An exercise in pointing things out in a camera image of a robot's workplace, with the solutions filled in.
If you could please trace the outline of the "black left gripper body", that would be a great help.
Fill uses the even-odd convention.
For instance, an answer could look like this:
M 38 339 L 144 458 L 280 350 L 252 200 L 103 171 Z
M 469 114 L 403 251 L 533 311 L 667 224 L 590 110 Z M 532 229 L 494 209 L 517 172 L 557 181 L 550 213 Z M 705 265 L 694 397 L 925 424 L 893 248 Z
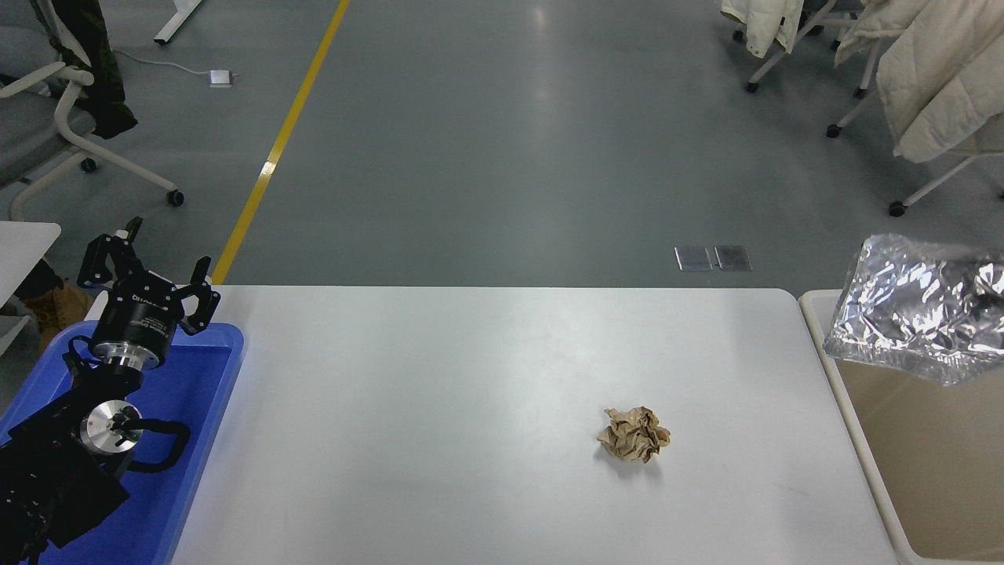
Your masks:
M 90 338 L 90 354 L 108 359 L 114 346 L 130 344 L 146 350 L 148 359 L 165 359 L 182 312 L 175 290 L 169 280 L 116 282 Z

